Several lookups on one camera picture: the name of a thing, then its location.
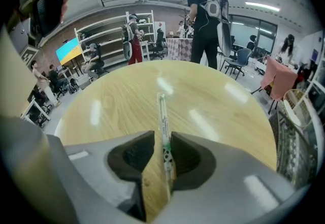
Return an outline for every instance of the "checkered tablecloth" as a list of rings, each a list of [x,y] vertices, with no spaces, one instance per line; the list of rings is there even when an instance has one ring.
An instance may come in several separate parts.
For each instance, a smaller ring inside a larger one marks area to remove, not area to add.
[[[191,61],[193,39],[170,38],[166,42],[169,59]]]

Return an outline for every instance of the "round wooden table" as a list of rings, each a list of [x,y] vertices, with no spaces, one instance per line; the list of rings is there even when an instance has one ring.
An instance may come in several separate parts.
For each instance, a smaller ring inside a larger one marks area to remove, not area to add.
[[[96,142],[154,130],[154,154],[143,172],[147,220],[167,203],[157,93],[166,94],[169,130],[231,145],[276,169],[271,126],[254,97],[209,67],[155,60],[115,70],[78,94],[56,134],[63,145]]]

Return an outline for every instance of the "chair covered with pink cloth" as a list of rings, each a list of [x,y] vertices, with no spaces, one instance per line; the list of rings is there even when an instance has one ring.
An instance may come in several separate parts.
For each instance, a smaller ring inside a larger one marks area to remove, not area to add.
[[[259,89],[252,92],[252,94],[258,90],[270,90],[270,98],[273,99],[268,112],[270,114],[274,101],[277,101],[278,104],[278,101],[283,99],[284,94],[289,89],[292,89],[296,78],[297,74],[294,73],[289,67],[280,64],[275,59],[267,56],[266,71],[264,78],[261,81],[261,86]]]

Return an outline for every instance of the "blue and yellow screen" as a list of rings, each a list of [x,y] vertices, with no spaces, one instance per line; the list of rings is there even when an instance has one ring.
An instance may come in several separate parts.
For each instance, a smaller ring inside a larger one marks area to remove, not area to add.
[[[63,65],[69,60],[77,57],[82,53],[82,49],[78,43],[78,39],[74,38],[56,50],[60,64]]]

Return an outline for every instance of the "beige pants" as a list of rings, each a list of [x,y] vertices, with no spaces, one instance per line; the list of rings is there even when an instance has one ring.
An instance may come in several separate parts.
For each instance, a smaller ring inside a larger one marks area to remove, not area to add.
[[[53,105],[57,105],[57,99],[56,97],[54,96],[51,88],[49,86],[47,86],[45,89],[44,89],[44,92],[46,94],[46,96],[49,98],[50,102],[53,104]]]
[[[85,64],[81,67],[83,73],[87,73],[89,77],[98,78],[98,75],[95,72],[90,71],[91,67],[95,65],[95,62],[91,62],[89,64]]]

